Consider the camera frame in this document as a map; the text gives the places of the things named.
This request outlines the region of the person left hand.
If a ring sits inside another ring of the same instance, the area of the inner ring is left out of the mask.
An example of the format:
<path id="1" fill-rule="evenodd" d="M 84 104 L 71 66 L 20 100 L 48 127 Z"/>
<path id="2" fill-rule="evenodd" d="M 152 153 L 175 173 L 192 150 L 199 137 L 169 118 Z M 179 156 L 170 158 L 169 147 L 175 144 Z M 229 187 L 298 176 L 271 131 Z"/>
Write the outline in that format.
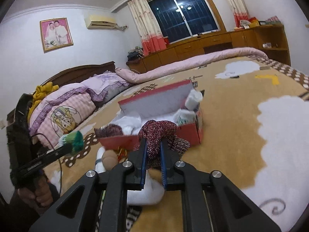
<path id="1" fill-rule="evenodd" d="M 45 176 L 40 176 L 35 182 L 35 190 L 19 188 L 17 193 L 21 200 L 31 208 L 49 207 L 53 202 L 52 193 Z"/>

